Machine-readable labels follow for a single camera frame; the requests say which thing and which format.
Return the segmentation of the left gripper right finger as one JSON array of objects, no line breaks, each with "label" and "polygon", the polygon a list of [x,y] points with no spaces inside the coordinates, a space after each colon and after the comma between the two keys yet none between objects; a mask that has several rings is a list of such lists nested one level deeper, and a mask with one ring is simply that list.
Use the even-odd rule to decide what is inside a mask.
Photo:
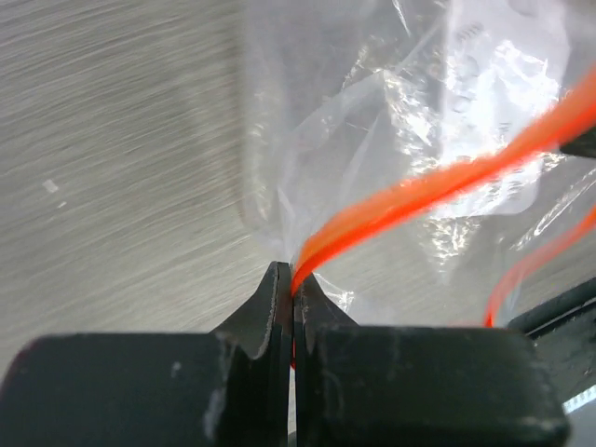
[{"label": "left gripper right finger", "polygon": [[313,278],[292,290],[299,446],[563,446],[571,434],[525,335],[364,326]]}]

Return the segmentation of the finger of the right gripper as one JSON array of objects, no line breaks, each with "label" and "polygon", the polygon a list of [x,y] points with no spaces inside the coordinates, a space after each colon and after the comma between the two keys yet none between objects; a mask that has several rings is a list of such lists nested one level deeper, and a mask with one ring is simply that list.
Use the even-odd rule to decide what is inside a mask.
[{"label": "finger of the right gripper", "polygon": [[562,144],[560,152],[568,156],[596,157],[596,127],[592,127],[572,141]]}]

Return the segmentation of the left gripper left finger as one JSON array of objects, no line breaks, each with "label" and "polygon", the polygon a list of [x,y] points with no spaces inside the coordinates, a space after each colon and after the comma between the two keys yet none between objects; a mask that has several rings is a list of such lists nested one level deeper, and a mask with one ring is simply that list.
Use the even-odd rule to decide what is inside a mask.
[{"label": "left gripper left finger", "polygon": [[284,446],[289,266],[207,333],[38,337],[1,385],[5,446]]}]

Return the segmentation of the clear orange zip top bag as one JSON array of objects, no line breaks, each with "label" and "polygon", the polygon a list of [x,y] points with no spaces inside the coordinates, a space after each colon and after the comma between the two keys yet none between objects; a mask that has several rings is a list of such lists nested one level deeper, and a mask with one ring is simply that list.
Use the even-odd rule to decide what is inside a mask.
[{"label": "clear orange zip top bag", "polygon": [[[242,214],[281,261],[338,211],[504,149],[595,64],[591,1],[247,1]],[[363,325],[503,326],[595,275],[595,163],[547,150],[319,267]]]}]

